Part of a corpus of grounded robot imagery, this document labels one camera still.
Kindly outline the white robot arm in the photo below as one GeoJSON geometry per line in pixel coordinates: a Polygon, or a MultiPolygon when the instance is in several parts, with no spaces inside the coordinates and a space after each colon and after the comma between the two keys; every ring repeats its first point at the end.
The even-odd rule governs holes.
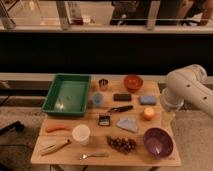
{"type": "Polygon", "coordinates": [[[160,95],[161,106],[165,111],[177,111],[188,101],[213,118],[213,90],[204,85],[206,79],[206,70],[198,64],[169,72],[160,95]]]}

